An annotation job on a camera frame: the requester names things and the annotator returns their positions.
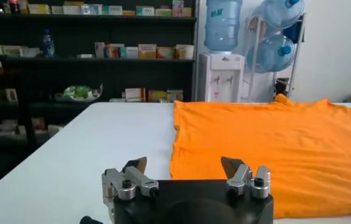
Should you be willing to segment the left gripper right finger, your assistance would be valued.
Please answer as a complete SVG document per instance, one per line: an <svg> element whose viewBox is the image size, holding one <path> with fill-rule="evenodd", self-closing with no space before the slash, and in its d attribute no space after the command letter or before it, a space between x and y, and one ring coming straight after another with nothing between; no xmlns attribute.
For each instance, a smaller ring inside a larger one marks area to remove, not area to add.
<svg viewBox="0 0 351 224"><path fill-rule="evenodd" d="M227 176L227 195L231 199L239 198L250 191L251 196L264 200L271 193L271 171L267 166L259 166L256 175L240 159L221 157L221 165Z"/></svg>

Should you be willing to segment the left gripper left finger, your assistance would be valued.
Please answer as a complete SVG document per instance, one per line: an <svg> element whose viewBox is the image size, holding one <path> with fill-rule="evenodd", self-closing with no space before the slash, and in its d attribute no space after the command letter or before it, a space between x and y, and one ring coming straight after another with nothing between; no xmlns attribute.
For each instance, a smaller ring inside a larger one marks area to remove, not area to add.
<svg viewBox="0 0 351 224"><path fill-rule="evenodd" d="M132 200L140 194L155 198L159 195L159 182L145 176L147 157L130 160L121 171L115 168L102 173L102 192L104 200Z"/></svg>

